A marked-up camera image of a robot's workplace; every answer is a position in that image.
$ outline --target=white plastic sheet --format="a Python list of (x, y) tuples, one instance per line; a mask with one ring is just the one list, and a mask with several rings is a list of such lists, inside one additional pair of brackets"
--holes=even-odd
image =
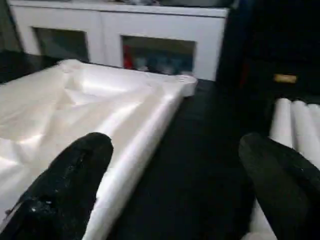
[(0, 87), (0, 218), (51, 161), (90, 132), (114, 146), (83, 240), (102, 240), (119, 216), (193, 77), (76, 60)]

